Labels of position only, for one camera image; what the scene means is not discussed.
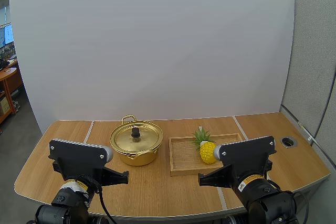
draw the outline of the pot lid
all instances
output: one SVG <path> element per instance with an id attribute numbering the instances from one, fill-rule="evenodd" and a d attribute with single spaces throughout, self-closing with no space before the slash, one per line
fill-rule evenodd
<path id="1" fill-rule="evenodd" d="M 124 122 L 126 118 L 134 121 Z M 127 115 L 121 120 L 121 125 L 111 134 L 112 147 L 123 154 L 136 154 L 148 149 L 155 150 L 162 142 L 162 130 L 155 124 L 146 121 L 137 121 L 135 116 Z"/>

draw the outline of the warning label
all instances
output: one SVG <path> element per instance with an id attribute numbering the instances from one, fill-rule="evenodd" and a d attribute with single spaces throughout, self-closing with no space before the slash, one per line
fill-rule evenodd
<path id="1" fill-rule="evenodd" d="M 242 181 L 242 182 L 239 184 L 239 186 L 238 186 L 238 190 L 239 190 L 239 191 L 243 191 L 243 189 L 244 189 L 245 186 L 246 186 L 245 182 Z"/>
<path id="2" fill-rule="evenodd" d="M 246 185 L 248 183 L 250 183 L 251 181 L 255 180 L 255 179 L 259 179 L 259 178 L 264 178 L 259 174 L 253 174 L 251 176 L 248 176 L 247 178 L 245 178 L 238 186 L 238 190 L 239 191 L 243 191 L 243 189 L 246 187 Z"/>
<path id="3" fill-rule="evenodd" d="M 81 181 L 78 181 L 78 180 L 75 181 L 74 179 L 68 179 L 68 180 L 66 181 L 66 183 L 68 183 L 68 182 L 77 182 L 77 184 L 80 185 L 85 191 L 88 190 L 87 185 L 85 185 L 85 184 L 82 183 Z"/>

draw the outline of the yellow pineapple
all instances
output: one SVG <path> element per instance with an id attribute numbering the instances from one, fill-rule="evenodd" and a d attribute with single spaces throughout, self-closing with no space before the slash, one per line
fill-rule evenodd
<path id="1" fill-rule="evenodd" d="M 195 132 L 195 140 L 194 144 L 197 145 L 197 149 L 199 148 L 199 154 L 204 162 L 207 164 L 212 164 L 216 161 L 214 157 L 214 149 L 216 145 L 213 141 L 210 140 L 210 134 L 207 135 L 209 131 L 205 131 L 202 127 L 199 127 L 199 130 Z"/>

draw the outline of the gray cubicle wall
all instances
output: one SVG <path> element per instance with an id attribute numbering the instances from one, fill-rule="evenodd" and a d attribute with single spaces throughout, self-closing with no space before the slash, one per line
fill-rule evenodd
<path id="1" fill-rule="evenodd" d="M 291 64 L 283 105 L 315 136 L 336 70 L 335 0 L 295 0 Z"/>
<path id="2" fill-rule="evenodd" d="M 295 9 L 291 63 L 282 103 L 336 162 L 335 0 L 295 0 Z M 313 148 L 331 176 L 309 200 L 307 223 L 336 223 L 336 170 L 315 144 Z M 299 221 L 304 215 L 303 208 Z"/>

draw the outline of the black cable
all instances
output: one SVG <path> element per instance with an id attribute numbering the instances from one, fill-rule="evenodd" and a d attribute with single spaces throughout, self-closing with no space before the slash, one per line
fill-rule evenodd
<path id="1" fill-rule="evenodd" d="M 112 216 L 110 215 L 110 213 L 108 212 L 104 200 L 103 200 L 103 188 L 100 185 L 100 183 L 98 183 L 95 179 L 91 178 L 90 176 L 87 175 L 79 175 L 77 176 L 77 178 L 75 179 L 75 181 L 78 180 L 78 178 L 82 178 L 84 180 L 86 180 L 87 182 L 91 183 L 91 186 L 95 186 L 95 193 L 99 195 L 99 199 L 100 199 L 100 203 L 101 206 L 103 207 L 105 214 L 110 218 L 110 220 L 114 223 L 117 224 L 116 221 L 112 218 Z"/>
<path id="2" fill-rule="evenodd" d="M 335 70 L 335 73 L 334 73 L 334 77 L 333 77 L 333 79 L 332 79 L 332 85 L 331 85 L 331 87 L 330 87 L 328 100 L 327 100 L 327 103 L 326 103 L 325 108 L 324 108 L 324 110 L 323 110 L 323 114 L 322 114 L 322 117 L 321 117 L 319 126 L 317 127 L 316 135 L 314 136 L 314 138 L 316 138 L 317 134 L 319 133 L 319 130 L 320 130 L 320 127 L 321 127 L 323 118 L 324 118 L 324 116 L 325 116 L 325 113 L 327 112 L 327 108 L 328 108 L 328 105 L 329 105 L 329 102 L 330 102 L 330 98 L 331 98 L 331 93 L 332 93 L 333 87 L 334 87 L 334 85 L 335 85 L 335 79 L 336 79 L 336 70 Z"/>
<path id="3" fill-rule="evenodd" d="M 110 213 L 109 213 L 109 212 L 107 211 L 107 209 L 106 209 L 106 206 L 105 206 L 105 204 L 104 204 L 104 200 L 103 200 L 103 193 L 102 193 L 102 190 L 99 191 L 99 199 L 100 199 L 101 206 L 103 207 L 103 209 L 104 209 L 106 215 L 112 220 L 112 222 L 113 222 L 114 224 L 117 224 L 116 221 L 112 218 L 112 216 L 110 215 Z"/>
<path id="4" fill-rule="evenodd" d="M 304 200 L 305 200 L 305 202 L 306 202 L 306 214 L 305 214 L 305 219 L 303 220 L 303 223 L 302 224 L 306 224 L 307 223 L 307 220 L 308 220 L 308 214 L 309 214 L 309 204 L 308 204 L 308 200 L 307 200 L 307 198 L 305 197 L 305 195 L 304 195 L 304 193 L 303 192 L 301 192 L 301 191 L 296 191 L 295 193 L 293 193 L 292 195 L 291 195 L 291 198 L 294 200 L 294 195 L 295 194 L 300 194 L 303 198 L 304 198 Z"/>

